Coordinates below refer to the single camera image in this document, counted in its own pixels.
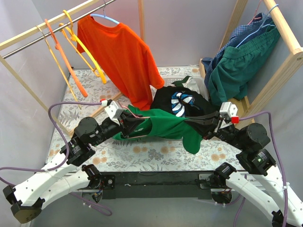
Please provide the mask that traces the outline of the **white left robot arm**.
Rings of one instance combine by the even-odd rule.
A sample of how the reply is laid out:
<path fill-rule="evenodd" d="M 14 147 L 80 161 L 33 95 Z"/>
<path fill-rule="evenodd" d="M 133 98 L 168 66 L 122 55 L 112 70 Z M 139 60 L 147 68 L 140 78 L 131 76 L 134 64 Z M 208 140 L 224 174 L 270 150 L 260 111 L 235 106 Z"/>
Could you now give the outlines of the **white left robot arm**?
<path fill-rule="evenodd" d="M 144 122 L 141 114 L 122 111 L 117 118 L 106 118 L 99 124 L 95 118 L 83 118 L 74 129 L 67 145 L 40 172 L 16 186 L 6 186 L 3 193 L 11 204 L 13 216 L 25 224 L 36 218 L 53 201 L 74 190 L 103 189 L 106 179 L 93 165 L 85 162 L 95 155 L 93 147 L 118 133 L 128 137 Z"/>

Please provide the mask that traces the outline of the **orange plastic hanger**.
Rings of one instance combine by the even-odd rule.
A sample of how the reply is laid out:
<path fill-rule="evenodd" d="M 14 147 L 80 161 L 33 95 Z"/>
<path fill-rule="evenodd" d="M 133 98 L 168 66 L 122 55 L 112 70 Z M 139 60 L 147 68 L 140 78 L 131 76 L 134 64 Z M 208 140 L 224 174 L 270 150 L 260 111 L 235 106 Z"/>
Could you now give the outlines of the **orange plastic hanger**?
<path fill-rule="evenodd" d="M 68 61 L 68 59 L 67 59 L 67 57 L 66 57 L 66 55 L 65 55 L 65 53 L 64 53 L 64 51 L 62 49 L 62 47 L 61 47 L 61 45 L 60 45 L 59 41 L 57 40 L 57 38 L 56 38 L 56 36 L 55 36 L 55 34 L 54 34 L 54 32 L 53 32 L 53 30 L 52 30 L 52 28 L 51 28 L 51 26 L 50 26 L 50 24 L 49 24 L 49 22 L 48 22 L 47 19 L 45 19 L 45 24 L 47 25 L 47 27 L 49 29 L 49 32 L 51 33 L 51 36 L 52 36 L 52 38 L 53 38 L 53 40 L 55 42 L 55 48 L 60 52 L 60 55 L 61 55 L 61 57 L 62 57 L 65 65 L 67 66 L 69 73 L 71 74 L 72 78 L 74 79 L 74 82 L 75 82 L 76 86 L 78 87 L 78 89 L 81 92 L 81 94 L 84 97 L 87 97 L 88 94 L 87 94 L 85 88 L 82 86 L 82 84 L 80 83 L 78 77 L 75 75 L 74 70 L 72 69 L 72 67 L 71 67 L 71 65 L 70 65 L 70 63 L 69 63 L 69 61 Z"/>

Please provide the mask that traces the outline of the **green and white t shirt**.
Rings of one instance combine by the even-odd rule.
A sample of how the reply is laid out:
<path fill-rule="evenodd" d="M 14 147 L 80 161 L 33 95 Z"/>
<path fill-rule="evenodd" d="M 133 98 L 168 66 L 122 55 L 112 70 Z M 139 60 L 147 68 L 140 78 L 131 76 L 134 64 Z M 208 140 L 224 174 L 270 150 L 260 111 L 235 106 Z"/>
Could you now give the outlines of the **green and white t shirt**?
<path fill-rule="evenodd" d="M 209 94 L 204 84 L 204 79 L 202 77 L 189 76 L 189 80 L 185 85 L 186 86 L 184 88 L 188 88 L 191 91 L 196 91 L 197 93 L 201 94 L 204 99 L 208 101 Z"/>

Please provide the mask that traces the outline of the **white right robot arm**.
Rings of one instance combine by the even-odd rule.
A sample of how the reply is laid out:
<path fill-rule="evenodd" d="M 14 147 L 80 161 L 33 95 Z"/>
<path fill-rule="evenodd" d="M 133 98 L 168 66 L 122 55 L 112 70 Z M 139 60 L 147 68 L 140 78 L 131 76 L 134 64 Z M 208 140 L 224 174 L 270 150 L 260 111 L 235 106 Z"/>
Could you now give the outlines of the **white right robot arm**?
<path fill-rule="evenodd" d="M 251 123 L 236 129 L 237 116 L 220 115 L 218 112 L 190 117 L 185 122 L 205 140 L 217 137 L 240 150 L 236 155 L 239 164 L 260 186 L 247 180 L 231 164 L 224 162 L 202 180 L 212 188 L 230 188 L 251 202 L 271 221 L 274 227 L 301 227 L 303 225 L 303 202 L 287 183 L 280 158 L 266 150 L 274 142 L 266 128 Z"/>

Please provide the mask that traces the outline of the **black t shirt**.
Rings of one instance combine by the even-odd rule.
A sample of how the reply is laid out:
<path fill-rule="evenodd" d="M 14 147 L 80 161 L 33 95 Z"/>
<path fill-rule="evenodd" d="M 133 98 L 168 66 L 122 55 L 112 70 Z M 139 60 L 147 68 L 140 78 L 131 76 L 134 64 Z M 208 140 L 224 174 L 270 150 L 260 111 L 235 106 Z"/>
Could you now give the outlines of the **black t shirt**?
<path fill-rule="evenodd" d="M 151 109 L 161 109 L 176 117 L 193 117 L 219 110 L 201 94 L 185 87 L 162 87 L 156 91 Z"/>

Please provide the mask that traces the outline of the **dark yellow plastic hanger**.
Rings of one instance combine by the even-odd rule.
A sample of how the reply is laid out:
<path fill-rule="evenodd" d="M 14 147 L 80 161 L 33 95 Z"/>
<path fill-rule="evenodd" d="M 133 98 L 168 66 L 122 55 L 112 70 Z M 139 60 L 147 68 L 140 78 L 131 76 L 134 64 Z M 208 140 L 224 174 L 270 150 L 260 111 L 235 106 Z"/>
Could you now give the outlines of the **dark yellow plastic hanger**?
<path fill-rule="evenodd" d="M 60 32 L 65 37 L 65 39 L 68 41 L 68 43 L 72 46 L 72 48 L 76 51 L 76 53 L 82 58 L 82 60 L 87 64 L 87 66 L 91 69 L 91 71 L 95 74 L 96 77 L 99 77 L 103 84 L 106 84 L 107 80 L 104 75 L 103 70 L 99 66 L 98 62 L 95 60 L 93 55 L 90 53 L 90 51 L 87 49 L 87 47 L 84 45 L 84 43 L 77 37 L 77 35 L 73 31 L 73 22 L 71 19 L 71 16 L 66 10 L 63 10 L 63 13 L 68 18 L 69 22 L 71 23 L 70 26 L 67 26 L 63 28 Z M 87 56 L 90 58 L 94 66 L 91 66 L 91 64 L 86 60 L 86 58 L 82 55 L 82 53 L 78 50 L 75 44 L 79 44 L 82 50 L 87 54 Z"/>

